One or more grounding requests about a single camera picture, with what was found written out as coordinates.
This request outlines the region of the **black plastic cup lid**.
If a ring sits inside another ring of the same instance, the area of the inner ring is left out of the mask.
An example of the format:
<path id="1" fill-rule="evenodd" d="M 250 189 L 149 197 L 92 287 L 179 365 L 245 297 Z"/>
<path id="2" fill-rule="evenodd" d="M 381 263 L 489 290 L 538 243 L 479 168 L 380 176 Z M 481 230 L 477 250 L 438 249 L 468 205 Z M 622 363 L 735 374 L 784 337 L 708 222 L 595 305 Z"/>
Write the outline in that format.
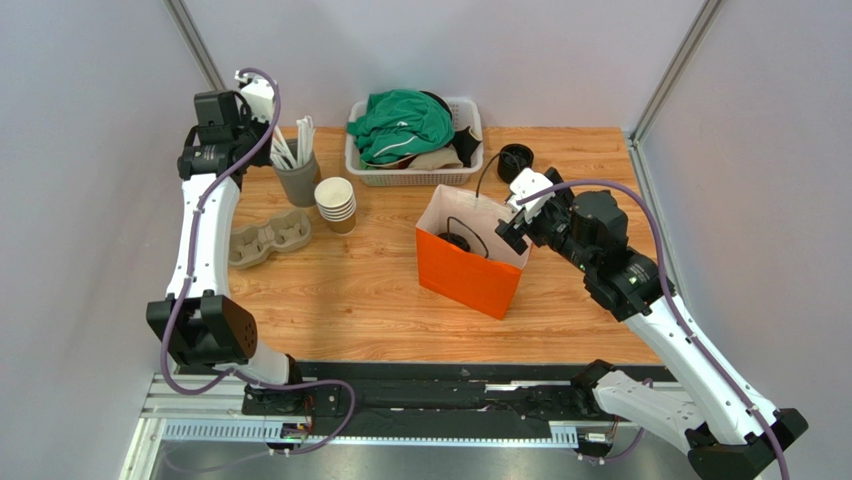
<path id="1" fill-rule="evenodd" d="M 471 246 L 470 246 L 470 243 L 469 243 L 469 242 L 468 242 L 468 240 L 467 240 L 464 236 L 462 236 L 461 234 L 457 234 L 457 233 L 453 233 L 453 232 L 449 232 L 449 231 L 447 231 L 447 232 L 439 233 L 439 234 L 438 234 L 438 237 L 439 237 L 441 240 L 444 240 L 445 242 L 447 242 L 447 243 L 449 243 L 449 244 L 451 244 L 451 245 L 453 245 L 453 246 L 455 246 L 455 247 L 459 248 L 459 249 L 460 249 L 460 250 L 462 250 L 463 252 L 466 252 L 466 253 L 470 253 L 470 252 L 471 252 Z"/>

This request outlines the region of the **orange paper bag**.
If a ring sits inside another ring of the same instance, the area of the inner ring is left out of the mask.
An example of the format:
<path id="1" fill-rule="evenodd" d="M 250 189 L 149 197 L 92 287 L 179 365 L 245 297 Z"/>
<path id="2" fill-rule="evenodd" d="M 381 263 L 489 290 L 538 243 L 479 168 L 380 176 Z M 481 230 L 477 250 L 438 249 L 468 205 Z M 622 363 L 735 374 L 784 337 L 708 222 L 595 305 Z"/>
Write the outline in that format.
<path id="1" fill-rule="evenodd" d="M 506 317 L 529 254 L 517 255 L 495 233 L 512 217 L 502 202 L 474 190 L 435 187 L 415 225 L 419 284 L 497 320 Z M 441 240 L 442 232 L 464 236 L 466 253 Z"/>

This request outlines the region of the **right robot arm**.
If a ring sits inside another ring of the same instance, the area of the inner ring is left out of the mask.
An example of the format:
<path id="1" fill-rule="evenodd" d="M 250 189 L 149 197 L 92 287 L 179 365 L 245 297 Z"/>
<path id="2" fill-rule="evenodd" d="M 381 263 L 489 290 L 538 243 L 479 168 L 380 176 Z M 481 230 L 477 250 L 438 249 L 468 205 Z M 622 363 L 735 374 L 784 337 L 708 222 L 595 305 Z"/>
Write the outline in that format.
<path id="1" fill-rule="evenodd" d="M 574 379 L 585 415 L 629 419 L 684 453 L 703 479 L 754 479 L 777 465 L 807 430 L 794 409 L 778 408 L 719 353 L 676 295 L 661 262 L 628 244 L 626 213 L 607 190 L 515 186 L 498 235 L 515 251 L 547 247 L 578 268 L 591 298 L 664 362 L 684 399 L 631 379 L 601 360 Z"/>

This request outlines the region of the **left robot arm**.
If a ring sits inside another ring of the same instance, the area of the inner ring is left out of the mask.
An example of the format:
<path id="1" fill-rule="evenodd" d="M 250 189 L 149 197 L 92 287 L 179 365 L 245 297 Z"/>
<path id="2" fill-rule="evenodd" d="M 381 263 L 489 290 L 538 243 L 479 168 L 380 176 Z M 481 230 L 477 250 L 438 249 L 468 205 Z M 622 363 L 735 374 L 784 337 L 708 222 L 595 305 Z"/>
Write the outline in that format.
<path id="1" fill-rule="evenodd" d="M 259 338 L 253 315 L 228 283 L 232 221 L 248 167 L 269 162 L 280 95 L 269 83 L 200 93 L 197 123 L 177 159 L 183 220 L 176 266 L 165 297 L 148 303 L 146 321 L 161 342 L 164 381 L 200 395 L 234 375 L 264 390 L 291 391 L 295 360 Z"/>

